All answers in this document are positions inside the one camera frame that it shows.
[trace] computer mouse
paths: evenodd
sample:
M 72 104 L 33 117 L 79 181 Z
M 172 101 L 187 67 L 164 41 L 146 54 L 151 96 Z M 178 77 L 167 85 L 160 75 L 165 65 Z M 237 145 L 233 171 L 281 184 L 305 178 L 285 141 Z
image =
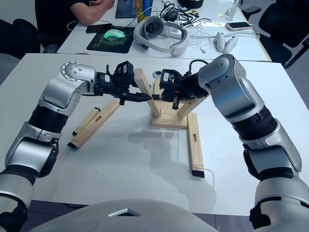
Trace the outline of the computer mouse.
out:
M 104 34 L 104 39 L 108 40 L 108 41 L 115 41 L 115 40 L 120 40 L 122 38 L 124 38 L 126 36 L 126 34 L 124 34 L 122 31 L 120 30 L 116 30 L 116 29 L 111 29 L 108 30 L 107 32 L 105 32 Z

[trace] person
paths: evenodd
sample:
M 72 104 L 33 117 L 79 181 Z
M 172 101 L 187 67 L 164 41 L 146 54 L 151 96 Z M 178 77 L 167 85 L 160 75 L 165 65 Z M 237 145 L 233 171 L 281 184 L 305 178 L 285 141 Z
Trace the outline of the person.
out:
M 67 25 L 79 20 L 89 26 L 111 8 L 115 0 L 35 0 L 35 13 L 41 41 L 46 53 L 56 53 L 70 34 Z

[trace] wooden stand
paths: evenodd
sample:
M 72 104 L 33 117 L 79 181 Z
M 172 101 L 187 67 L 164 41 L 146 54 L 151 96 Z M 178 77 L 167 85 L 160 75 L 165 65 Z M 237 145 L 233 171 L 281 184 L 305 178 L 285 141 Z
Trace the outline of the wooden stand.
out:
M 134 80 L 140 91 L 152 96 L 153 92 L 142 69 L 135 69 L 134 73 Z M 161 95 L 162 91 L 160 89 L 160 79 L 156 79 L 154 94 Z M 202 178 L 204 178 L 204 162 L 198 132 L 197 115 L 190 112 L 205 99 L 206 97 L 201 99 L 195 98 L 192 101 L 182 101 L 179 104 L 179 110 L 173 110 L 171 102 L 154 101 L 153 99 L 148 101 L 152 111 L 151 125 L 153 127 L 187 128 L 192 175 Z M 75 137 L 68 143 L 68 146 L 76 150 L 80 148 L 118 108 L 119 101 L 111 101 L 101 112 L 98 108 L 93 109 L 73 132 Z
M 161 95 L 163 90 L 160 88 L 160 79 L 156 79 L 154 83 L 154 94 Z M 191 113 L 204 98 L 195 98 L 192 101 L 182 101 L 179 104 L 179 110 L 173 110 L 171 102 L 159 101 L 159 107 L 161 116 L 157 117 L 153 114 L 151 125 L 153 127 L 165 127 L 165 128 L 187 128 L 189 153 L 190 153 L 190 165 L 193 176 L 204 178 L 204 161 L 202 148 L 199 138 L 197 115 Z
M 80 148 L 119 107 L 119 101 L 113 100 L 102 111 L 93 109 L 73 132 L 75 136 L 68 146 L 75 150 Z

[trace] smartphone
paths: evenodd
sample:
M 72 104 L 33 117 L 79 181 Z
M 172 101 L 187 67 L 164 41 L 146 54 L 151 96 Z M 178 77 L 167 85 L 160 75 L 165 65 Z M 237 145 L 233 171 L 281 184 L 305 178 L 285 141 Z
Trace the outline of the smartphone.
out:
M 87 27 L 86 33 L 107 32 L 111 28 L 112 28 L 112 24 L 111 23 L 91 25 L 91 26 Z
M 246 22 L 239 22 L 239 23 L 226 23 L 225 27 L 229 30 L 245 30 L 250 29 L 251 25 Z

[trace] white desk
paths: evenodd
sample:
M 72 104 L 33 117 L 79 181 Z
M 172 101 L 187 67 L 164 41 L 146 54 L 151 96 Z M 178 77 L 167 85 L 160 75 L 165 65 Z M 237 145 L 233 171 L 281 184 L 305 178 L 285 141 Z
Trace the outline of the white desk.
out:
M 4 157 L 24 121 L 37 105 L 47 82 L 65 61 L 76 60 L 105 71 L 127 58 L 90 55 L 26 54 L 0 86 L 0 170 Z M 152 83 L 152 72 L 162 68 L 187 71 L 177 59 L 128 58 L 143 68 Z M 303 160 L 300 176 L 309 184 L 309 112 L 280 64 L 242 61 L 248 79 L 266 106 L 278 118 Z M 193 66 L 196 72 L 202 64 Z M 36 183 L 33 199 L 94 204 L 142 198 L 162 200 L 194 213 L 249 215 L 258 181 L 247 170 L 237 133 L 214 107 L 211 98 L 194 111 L 198 115 L 205 179 L 191 176 L 186 130 L 150 127 L 147 103 L 126 102 L 79 150 L 66 144 L 71 133 L 93 107 L 104 107 L 112 98 L 83 97 L 63 129 L 60 153 L 52 172 Z
M 206 0 L 203 3 L 203 6 L 200 8 L 200 18 L 206 17 L 211 19 L 213 22 L 220 22 L 220 23 L 227 23 L 230 22 L 225 18 L 220 18 L 219 14 L 225 13 L 225 11 L 231 7 L 232 0 Z M 154 0 L 153 6 L 157 7 L 158 10 L 163 9 L 163 3 L 161 0 Z M 117 26 L 125 26 L 127 25 L 132 19 L 115 19 L 115 12 L 117 7 L 117 1 L 115 5 L 109 9 L 105 15 L 102 16 L 102 20 L 107 20 L 109 22 L 112 22 L 113 24 Z M 238 9 L 235 17 L 234 22 L 242 22 L 246 21 L 243 14 L 241 13 L 240 9 Z M 132 23 L 132 27 L 135 27 L 137 25 L 137 20 Z M 100 51 L 92 51 L 87 50 L 87 46 L 91 42 L 91 40 L 94 38 L 95 34 L 87 34 L 85 31 L 86 26 L 83 26 L 82 24 L 78 24 L 71 34 L 68 36 L 66 41 L 63 43 L 63 45 L 60 47 L 58 53 L 66 53 L 66 54 L 76 54 L 76 53 L 87 53 L 91 55 L 111 55 L 111 56 L 134 56 L 134 57 L 159 57 L 159 58 L 201 58 L 201 59 L 215 59 L 222 53 L 218 52 L 214 44 L 211 43 L 210 45 L 203 46 L 203 49 L 206 51 L 206 53 L 202 53 L 199 49 L 200 45 L 208 44 L 208 39 L 203 39 L 203 41 L 199 45 L 194 45 L 198 43 L 199 41 L 197 39 L 191 39 L 190 40 L 190 46 L 188 46 L 185 53 L 183 53 L 181 56 L 173 56 L 171 54 L 167 53 L 161 53 L 157 52 L 151 48 L 148 50 L 143 48 L 142 46 L 136 44 L 134 41 L 132 43 L 132 46 L 128 53 L 122 54 L 122 53 L 111 53 L 111 52 L 100 52 Z M 205 27 L 203 29 L 204 32 L 207 32 L 211 36 L 215 36 L 217 32 L 222 32 L 224 34 L 230 34 L 231 31 L 229 31 L 226 28 L 218 28 L 218 27 Z M 191 30 L 190 34 L 195 35 L 196 30 Z M 167 46 L 169 45 L 169 40 L 167 37 L 157 37 L 155 39 L 152 39 L 152 42 L 159 46 Z M 170 43 L 173 44 L 177 42 L 177 40 L 171 39 Z M 251 60 L 251 61 L 270 61 L 268 54 L 264 51 L 262 45 L 259 43 L 258 39 L 256 38 L 248 38 L 248 37 L 239 37 L 238 45 L 232 50 L 232 55 L 234 55 L 238 60 Z

